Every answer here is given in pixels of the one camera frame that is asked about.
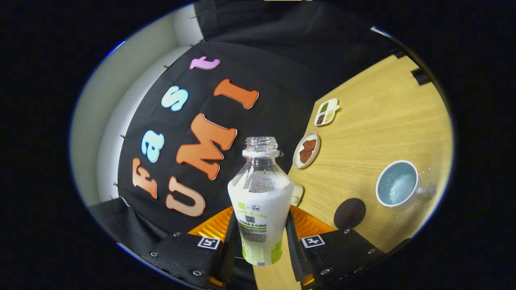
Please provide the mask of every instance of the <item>letter m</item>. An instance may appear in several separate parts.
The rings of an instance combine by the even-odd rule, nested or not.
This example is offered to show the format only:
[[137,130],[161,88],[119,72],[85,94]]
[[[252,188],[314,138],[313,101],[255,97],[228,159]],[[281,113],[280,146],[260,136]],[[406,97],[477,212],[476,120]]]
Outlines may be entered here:
[[186,162],[208,175],[214,180],[219,173],[220,165],[204,160],[222,160],[224,155],[215,147],[213,142],[220,145],[223,151],[228,150],[236,138],[236,129],[226,129],[208,121],[204,114],[198,114],[190,126],[199,144],[181,145],[175,157],[177,163]]

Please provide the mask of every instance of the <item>dark round coaster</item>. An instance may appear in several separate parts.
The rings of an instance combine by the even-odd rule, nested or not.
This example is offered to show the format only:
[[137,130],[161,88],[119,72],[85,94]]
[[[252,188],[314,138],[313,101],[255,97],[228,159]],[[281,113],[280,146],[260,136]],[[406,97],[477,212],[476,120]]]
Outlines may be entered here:
[[358,226],[364,217],[365,203],[358,198],[350,198],[338,206],[333,222],[340,230],[352,229]]

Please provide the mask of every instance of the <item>orange letter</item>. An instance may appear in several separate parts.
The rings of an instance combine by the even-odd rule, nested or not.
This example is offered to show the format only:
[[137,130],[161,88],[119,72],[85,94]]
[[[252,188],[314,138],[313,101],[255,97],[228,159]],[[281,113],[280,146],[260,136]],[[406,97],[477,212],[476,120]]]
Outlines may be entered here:
[[151,177],[149,172],[143,167],[139,167],[141,164],[140,159],[133,158],[133,185],[143,188],[145,191],[151,194],[154,199],[158,198],[158,185],[154,179],[150,181],[147,178]]
[[231,84],[227,78],[221,81],[213,92],[215,96],[222,94],[241,102],[246,109],[250,109],[254,105],[259,95],[258,91],[247,91]]
[[167,205],[168,209],[176,210],[180,213],[183,213],[191,217],[198,217],[202,215],[202,213],[204,213],[204,208],[206,207],[206,204],[204,203],[202,195],[200,195],[198,192],[193,191],[190,188],[180,184],[178,180],[175,179],[175,177],[173,176],[170,178],[170,181],[168,182],[168,189],[171,192],[178,191],[193,199],[193,201],[195,201],[195,204],[193,206],[188,206],[184,203],[175,200],[171,194],[168,194],[167,200],[165,201],[165,204]]
[[203,160],[222,160],[224,155],[215,147],[213,142],[220,145],[224,151],[231,147],[236,138],[236,129],[226,129],[206,120],[204,114],[198,114],[190,126],[200,144],[181,145],[175,156],[177,163],[186,162],[208,175],[214,180],[219,173],[218,163],[210,164]]

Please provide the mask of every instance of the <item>foam letter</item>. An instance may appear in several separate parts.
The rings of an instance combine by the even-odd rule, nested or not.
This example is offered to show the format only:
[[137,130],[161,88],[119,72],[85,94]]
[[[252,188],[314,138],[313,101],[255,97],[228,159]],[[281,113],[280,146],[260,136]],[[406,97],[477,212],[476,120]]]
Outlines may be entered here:
[[151,176],[145,168],[139,167],[140,164],[140,159],[133,158],[133,185],[143,188],[146,192],[150,193],[154,199],[157,199],[158,185],[154,179],[147,180],[147,178]]
[[188,91],[185,89],[179,89],[178,86],[173,86],[163,95],[162,106],[164,108],[170,107],[174,112],[179,111],[183,108],[186,100],[188,99]]
[[220,145],[224,151],[228,150],[236,138],[236,129],[226,129],[208,121],[204,114],[198,114],[190,126],[199,144],[181,145],[175,157],[177,163],[186,162],[208,175],[214,180],[219,173],[218,163],[210,164],[203,160],[222,160],[224,155],[215,147],[213,142]]
[[170,178],[170,181],[168,182],[168,189],[171,192],[178,191],[193,199],[193,201],[195,202],[193,206],[188,206],[184,203],[175,200],[171,194],[168,194],[167,200],[165,201],[165,204],[168,209],[176,210],[180,213],[183,213],[191,217],[198,217],[202,215],[202,213],[204,212],[204,208],[206,207],[206,203],[204,202],[204,198],[202,198],[202,195],[200,195],[197,191],[193,191],[190,188],[182,185],[173,176]]
[[245,109],[250,109],[258,99],[258,91],[248,91],[233,85],[229,79],[225,79],[215,88],[213,95],[225,95],[244,105]]
[[206,61],[207,56],[203,56],[201,58],[194,58],[190,63],[190,69],[200,68],[203,70],[211,70],[216,68],[220,64],[220,59],[214,59],[212,61]]
[[158,161],[159,150],[165,144],[165,137],[163,134],[156,134],[152,130],[148,130],[141,139],[141,152],[147,155],[150,162]]

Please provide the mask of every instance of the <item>light wood surface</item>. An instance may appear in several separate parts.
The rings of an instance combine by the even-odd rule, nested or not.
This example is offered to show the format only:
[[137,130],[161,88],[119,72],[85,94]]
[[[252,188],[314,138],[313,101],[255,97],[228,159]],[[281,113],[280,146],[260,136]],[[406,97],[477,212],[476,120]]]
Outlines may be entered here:
[[[336,229],[333,215],[349,198],[366,205],[355,230],[389,252],[425,224],[441,200],[453,157],[452,125],[432,83],[420,86],[407,56],[390,56],[338,86],[314,104],[305,133],[320,137],[320,149],[306,168],[291,167],[288,176],[304,187],[299,208]],[[315,126],[319,105],[337,98],[341,107],[332,123]],[[382,170],[396,160],[412,162],[422,186],[437,188],[431,198],[415,199],[402,210],[381,205],[375,193]],[[300,289],[295,282],[286,238],[276,266],[255,267],[260,290]]]

